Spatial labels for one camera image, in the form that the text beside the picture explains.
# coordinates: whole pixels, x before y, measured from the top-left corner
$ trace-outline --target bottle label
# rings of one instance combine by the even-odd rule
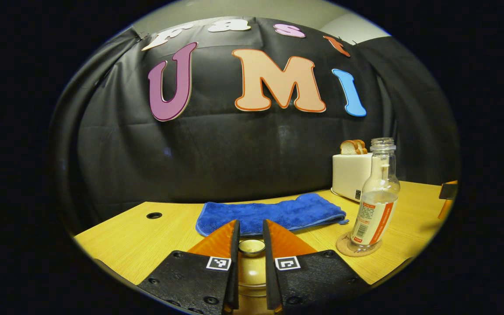
[[[362,201],[351,239],[359,245],[372,245],[380,241],[395,208],[396,202],[369,203]]]

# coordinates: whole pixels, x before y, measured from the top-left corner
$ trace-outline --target white toaster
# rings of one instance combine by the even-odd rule
[[[359,202],[371,175],[372,153],[332,156],[332,192]]]

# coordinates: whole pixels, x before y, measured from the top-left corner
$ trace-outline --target purple letter u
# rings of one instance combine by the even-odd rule
[[[176,61],[176,94],[170,101],[162,97],[162,71],[166,67],[166,61],[153,68],[149,75],[149,100],[150,111],[159,121],[171,120],[178,117],[190,100],[192,91],[192,51],[198,46],[197,42],[187,44],[172,56]]]

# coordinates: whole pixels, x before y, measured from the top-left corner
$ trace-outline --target letter m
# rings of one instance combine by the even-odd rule
[[[326,104],[320,99],[314,79],[314,62],[292,56],[282,71],[265,52],[237,49],[232,52],[242,62],[242,96],[234,102],[240,110],[266,110],[272,102],[262,93],[262,81],[282,108],[287,108],[297,87],[294,106],[304,112],[320,113]]]

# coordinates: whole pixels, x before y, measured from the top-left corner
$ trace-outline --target cutout letter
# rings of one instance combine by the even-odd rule
[[[346,94],[346,112],[352,116],[366,116],[367,111],[361,105],[361,100],[354,85],[354,77],[342,70],[333,69],[332,73],[338,77],[342,84],[343,92]]]
[[[343,45],[341,42],[338,42],[335,38],[333,37],[330,37],[330,36],[324,36],[324,38],[326,38],[327,40],[330,41],[330,43],[332,44],[332,46],[334,46],[334,48],[336,50],[338,50],[338,52],[346,55],[346,56],[351,56],[348,52],[346,52],[345,50],[343,50]]]
[[[297,26],[287,25],[287,24],[275,24],[274,28],[276,28],[276,32],[293,37],[306,37],[306,35],[301,32],[301,30]]]
[[[281,70],[265,52],[256,49],[233,50],[242,62],[242,96],[234,102],[240,110],[266,110],[271,101],[262,93],[262,81],[282,108],[287,108],[291,101],[293,88],[297,87],[297,99],[294,106],[303,112],[320,113],[326,110],[326,104],[320,99],[318,86],[314,79],[314,62],[292,56],[285,70]]]
[[[190,100],[192,92],[192,51],[198,46],[197,42],[187,44],[172,56],[176,61],[176,94],[170,101],[162,97],[162,71],[166,61],[160,62],[149,74],[150,111],[162,122],[178,117]]]
[[[141,51],[148,50],[153,47],[162,45],[165,42],[168,42],[168,40],[166,40],[166,38],[174,38],[174,37],[178,36],[178,34],[180,34],[182,32],[182,30],[187,30],[189,28],[192,28],[193,26],[194,26],[194,24],[190,23],[190,24],[178,26],[177,28],[172,28],[170,30],[166,30],[164,32],[160,32],[157,35],[157,38],[155,38],[152,42],[150,42],[150,44],[148,44],[147,46],[142,48]]]
[[[249,30],[250,26],[248,26],[248,21],[247,20],[240,20],[240,19],[234,19],[234,20],[223,20],[223,21],[218,21],[213,24],[210,28],[207,30],[209,32],[224,32],[224,31],[245,31]]]

